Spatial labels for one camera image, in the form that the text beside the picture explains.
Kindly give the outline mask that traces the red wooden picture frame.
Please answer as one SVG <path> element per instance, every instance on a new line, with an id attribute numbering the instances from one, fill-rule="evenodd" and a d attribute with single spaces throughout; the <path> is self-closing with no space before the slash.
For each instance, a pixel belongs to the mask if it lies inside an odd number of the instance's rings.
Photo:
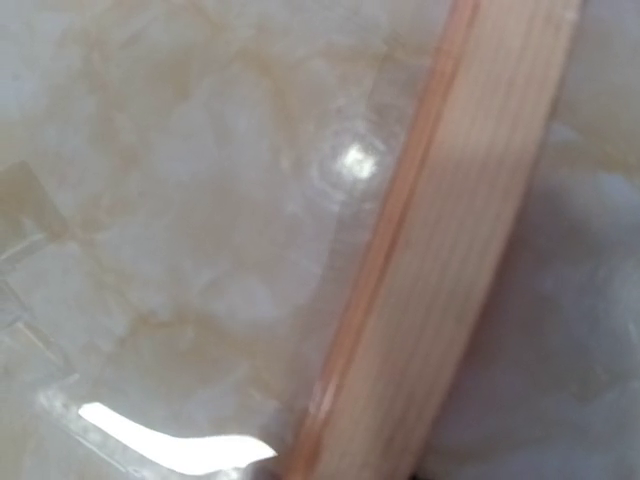
<path id="1" fill-rule="evenodd" d="M 456 1 L 287 479 L 420 461 L 530 184 L 578 1 Z"/>

